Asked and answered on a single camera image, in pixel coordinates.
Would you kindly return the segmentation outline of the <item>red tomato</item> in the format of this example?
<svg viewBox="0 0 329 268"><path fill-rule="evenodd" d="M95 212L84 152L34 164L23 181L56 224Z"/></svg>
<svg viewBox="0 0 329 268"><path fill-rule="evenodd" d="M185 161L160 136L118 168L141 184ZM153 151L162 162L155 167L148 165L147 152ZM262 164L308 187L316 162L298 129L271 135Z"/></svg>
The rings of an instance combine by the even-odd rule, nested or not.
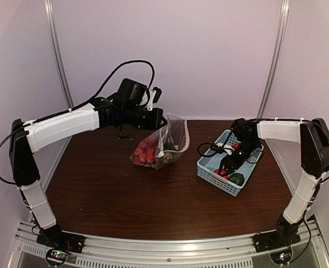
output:
<svg viewBox="0 0 329 268"><path fill-rule="evenodd" d="M225 169L222 169L222 170L216 169L214 171L214 173L217 174L217 175L219 175L219 176L221 176L224 179L228 179L228 173L227 173L227 171Z"/></svg>

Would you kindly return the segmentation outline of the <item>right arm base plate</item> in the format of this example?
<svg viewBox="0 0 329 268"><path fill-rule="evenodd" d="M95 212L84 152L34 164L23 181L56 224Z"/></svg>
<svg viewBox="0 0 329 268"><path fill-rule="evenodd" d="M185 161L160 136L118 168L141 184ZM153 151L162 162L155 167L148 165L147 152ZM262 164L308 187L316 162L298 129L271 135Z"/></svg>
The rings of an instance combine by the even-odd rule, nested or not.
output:
<svg viewBox="0 0 329 268"><path fill-rule="evenodd" d="M257 253L272 251L283 247L290 247L292 244L300 241L301 237L298 233L283 238L279 236L277 231L270 231L266 233L258 232L252 236L252 242Z"/></svg>

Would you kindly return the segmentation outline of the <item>clear zip top bag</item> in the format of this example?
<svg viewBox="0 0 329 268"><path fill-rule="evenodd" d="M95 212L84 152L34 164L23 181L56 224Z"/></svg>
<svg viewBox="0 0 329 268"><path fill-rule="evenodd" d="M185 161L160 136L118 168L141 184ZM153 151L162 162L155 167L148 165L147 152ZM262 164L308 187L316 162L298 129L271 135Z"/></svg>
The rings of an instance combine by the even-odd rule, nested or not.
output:
<svg viewBox="0 0 329 268"><path fill-rule="evenodd" d="M130 156L137 166L162 169L176 162L190 144L188 121L174 114L166 114L167 125L143 139Z"/></svg>

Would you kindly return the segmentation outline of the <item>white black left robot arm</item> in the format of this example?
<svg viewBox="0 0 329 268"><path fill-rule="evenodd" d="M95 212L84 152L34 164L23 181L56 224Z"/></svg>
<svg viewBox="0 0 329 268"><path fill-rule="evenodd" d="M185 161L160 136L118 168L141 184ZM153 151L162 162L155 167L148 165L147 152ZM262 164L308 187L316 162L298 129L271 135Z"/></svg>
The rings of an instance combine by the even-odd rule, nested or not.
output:
<svg viewBox="0 0 329 268"><path fill-rule="evenodd" d="M70 136L87 131L124 125L138 130L158 130L166 125L158 102L162 91L125 78L109 97L92 97L78 108L68 109L42 119L12 124L9 158L13 180L30 207L44 239L54 248L62 247L66 236L50 207L40 184L34 153Z"/></svg>

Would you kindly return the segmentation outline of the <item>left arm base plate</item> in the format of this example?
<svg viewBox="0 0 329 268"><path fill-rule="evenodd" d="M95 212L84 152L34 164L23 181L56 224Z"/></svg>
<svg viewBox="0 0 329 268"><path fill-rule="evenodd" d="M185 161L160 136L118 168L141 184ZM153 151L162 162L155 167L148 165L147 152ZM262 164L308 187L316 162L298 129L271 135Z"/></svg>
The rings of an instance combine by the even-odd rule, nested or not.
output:
<svg viewBox="0 0 329 268"><path fill-rule="evenodd" d="M82 253L85 237L62 230L40 229L36 242L65 252Z"/></svg>

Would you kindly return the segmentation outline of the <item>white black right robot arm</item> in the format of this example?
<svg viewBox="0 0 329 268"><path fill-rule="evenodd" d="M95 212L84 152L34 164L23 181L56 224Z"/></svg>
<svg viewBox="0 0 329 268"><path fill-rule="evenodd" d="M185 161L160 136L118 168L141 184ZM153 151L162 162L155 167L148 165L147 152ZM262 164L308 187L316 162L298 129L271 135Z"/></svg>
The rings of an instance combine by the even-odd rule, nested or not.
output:
<svg viewBox="0 0 329 268"><path fill-rule="evenodd" d="M320 185L329 171L329 130L321 118L306 119L244 119L234 120L231 133L240 144L219 164L220 170L232 174L260 146L261 140L294 142L301 147L301 178L283 214L276 222L272 242L279 247L293 238L304 220L307 209L315 201Z"/></svg>

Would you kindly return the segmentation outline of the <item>red peach bunch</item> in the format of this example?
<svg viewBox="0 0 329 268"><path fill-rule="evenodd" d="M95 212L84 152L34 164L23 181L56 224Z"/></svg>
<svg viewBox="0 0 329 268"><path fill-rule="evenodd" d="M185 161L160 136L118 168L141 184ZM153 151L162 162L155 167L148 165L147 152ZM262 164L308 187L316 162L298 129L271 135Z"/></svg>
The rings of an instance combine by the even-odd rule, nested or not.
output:
<svg viewBox="0 0 329 268"><path fill-rule="evenodd" d="M148 137L142 140L134 151L133 163L135 165L155 166L155 152L158 146L158 139Z"/></svg>

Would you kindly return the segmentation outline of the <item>dark purple eggplant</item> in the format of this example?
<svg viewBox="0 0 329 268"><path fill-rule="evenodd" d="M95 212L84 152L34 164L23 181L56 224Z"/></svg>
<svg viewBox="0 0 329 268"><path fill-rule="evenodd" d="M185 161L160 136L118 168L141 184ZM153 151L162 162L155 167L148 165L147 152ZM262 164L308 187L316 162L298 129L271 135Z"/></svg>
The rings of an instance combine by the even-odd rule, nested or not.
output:
<svg viewBox="0 0 329 268"><path fill-rule="evenodd" d="M181 155L181 152L175 150L160 151L158 154L158 161L161 165L169 165L176 162Z"/></svg>

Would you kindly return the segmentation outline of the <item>green cucumber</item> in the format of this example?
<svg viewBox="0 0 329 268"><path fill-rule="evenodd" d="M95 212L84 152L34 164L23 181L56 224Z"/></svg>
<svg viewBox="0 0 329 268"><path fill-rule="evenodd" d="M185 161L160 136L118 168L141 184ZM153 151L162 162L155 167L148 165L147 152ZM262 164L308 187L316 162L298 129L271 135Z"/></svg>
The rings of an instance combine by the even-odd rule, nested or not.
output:
<svg viewBox="0 0 329 268"><path fill-rule="evenodd" d="M166 142L164 144L164 150L176 151L176 148L175 148L175 146L172 143Z"/></svg>

